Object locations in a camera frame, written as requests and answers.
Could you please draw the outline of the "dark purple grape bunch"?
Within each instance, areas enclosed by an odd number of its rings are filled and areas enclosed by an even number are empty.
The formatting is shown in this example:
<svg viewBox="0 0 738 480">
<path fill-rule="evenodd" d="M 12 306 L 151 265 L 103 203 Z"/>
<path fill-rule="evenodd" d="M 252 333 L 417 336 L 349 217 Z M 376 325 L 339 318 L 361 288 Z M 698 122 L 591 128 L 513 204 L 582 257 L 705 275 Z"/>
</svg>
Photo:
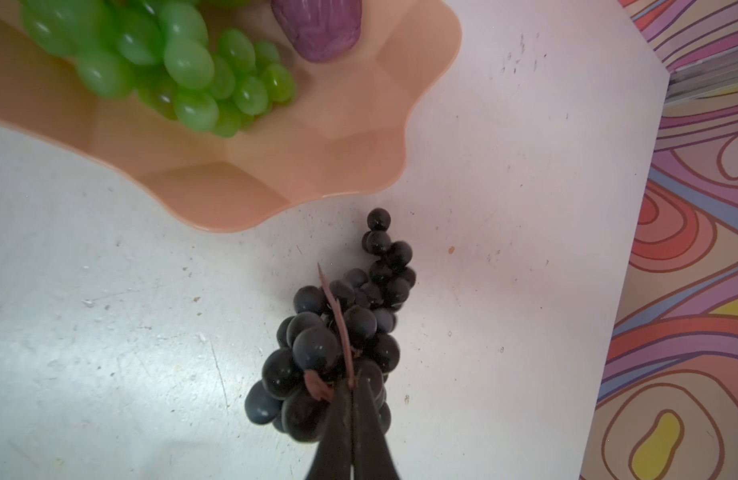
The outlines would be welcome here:
<svg viewBox="0 0 738 480">
<path fill-rule="evenodd" d="M 280 323 L 277 347 L 244 398 L 251 424 L 271 425 L 298 442 L 318 442 L 339 384 L 364 379 L 380 427 L 389 431 L 386 383 L 401 356 L 393 332 L 417 274 L 412 246 L 389 234 L 390 212 L 375 208 L 366 222 L 361 248 L 373 262 L 295 293 L 294 313 Z"/>
</svg>

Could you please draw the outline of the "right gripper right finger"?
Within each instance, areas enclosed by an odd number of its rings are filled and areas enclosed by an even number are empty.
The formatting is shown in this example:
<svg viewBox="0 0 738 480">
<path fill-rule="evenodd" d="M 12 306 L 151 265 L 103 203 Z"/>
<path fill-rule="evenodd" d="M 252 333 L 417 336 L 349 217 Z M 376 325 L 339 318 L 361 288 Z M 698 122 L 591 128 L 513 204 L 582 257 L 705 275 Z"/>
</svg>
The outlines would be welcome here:
<svg viewBox="0 0 738 480">
<path fill-rule="evenodd" d="M 352 392 L 352 465 L 356 480 L 400 480 L 368 379 L 358 377 Z"/>
</svg>

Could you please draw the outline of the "purple round fruit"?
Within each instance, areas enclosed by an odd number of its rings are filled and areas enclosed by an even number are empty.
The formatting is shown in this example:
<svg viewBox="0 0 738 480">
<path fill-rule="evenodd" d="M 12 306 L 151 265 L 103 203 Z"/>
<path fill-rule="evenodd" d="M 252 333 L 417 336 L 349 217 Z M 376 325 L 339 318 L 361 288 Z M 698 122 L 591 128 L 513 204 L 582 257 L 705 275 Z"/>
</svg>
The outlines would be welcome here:
<svg viewBox="0 0 738 480">
<path fill-rule="evenodd" d="M 295 51 L 311 63 L 341 57 L 361 37 L 361 0 L 273 0 L 270 5 Z"/>
</svg>

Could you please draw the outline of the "green grape bunch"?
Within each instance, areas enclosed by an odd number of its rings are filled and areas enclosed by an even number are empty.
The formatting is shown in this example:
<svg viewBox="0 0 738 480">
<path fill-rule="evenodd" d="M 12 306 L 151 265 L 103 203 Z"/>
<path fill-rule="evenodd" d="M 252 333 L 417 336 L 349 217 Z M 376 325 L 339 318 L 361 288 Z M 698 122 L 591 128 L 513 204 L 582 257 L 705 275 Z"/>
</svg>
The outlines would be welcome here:
<svg viewBox="0 0 738 480">
<path fill-rule="evenodd" d="M 162 117 L 232 138 L 298 85 L 269 41 L 238 28 L 216 41 L 197 1 L 24 1 L 21 20 L 46 53 L 68 60 L 105 99 L 137 95 Z"/>
</svg>

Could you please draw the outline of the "pink scalloped fruit bowl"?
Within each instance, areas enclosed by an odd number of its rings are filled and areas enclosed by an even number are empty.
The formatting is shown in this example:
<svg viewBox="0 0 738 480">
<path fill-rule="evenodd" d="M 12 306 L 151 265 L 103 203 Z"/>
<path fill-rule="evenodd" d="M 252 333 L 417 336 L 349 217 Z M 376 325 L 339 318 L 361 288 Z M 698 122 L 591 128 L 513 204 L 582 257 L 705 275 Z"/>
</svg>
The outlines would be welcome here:
<svg viewBox="0 0 738 480">
<path fill-rule="evenodd" d="M 70 63 L 29 39 L 20 5 L 0 1 L 0 125 L 117 171 L 186 224 L 239 232 L 306 202 L 394 184 L 411 113 L 462 42 L 441 1 L 365 2 L 357 45 L 322 64 L 294 52 L 266 4 L 206 15 L 212 30 L 277 43 L 296 102 L 230 139 L 191 131 L 135 98 L 95 97 Z"/>
</svg>

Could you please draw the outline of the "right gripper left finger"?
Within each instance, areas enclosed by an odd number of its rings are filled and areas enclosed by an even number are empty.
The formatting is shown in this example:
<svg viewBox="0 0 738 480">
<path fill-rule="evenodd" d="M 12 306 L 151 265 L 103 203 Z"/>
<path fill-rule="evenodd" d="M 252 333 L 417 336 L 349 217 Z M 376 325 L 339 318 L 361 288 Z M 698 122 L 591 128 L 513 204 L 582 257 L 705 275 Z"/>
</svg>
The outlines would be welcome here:
<svg viewBox="0 0 738 480">
<path fill-rule="evenodd" d="M 324 435 L 307 480 L 350 480 L 353 467 L 353 396 L 346 380 L 337 384 Z"/>
</svg>

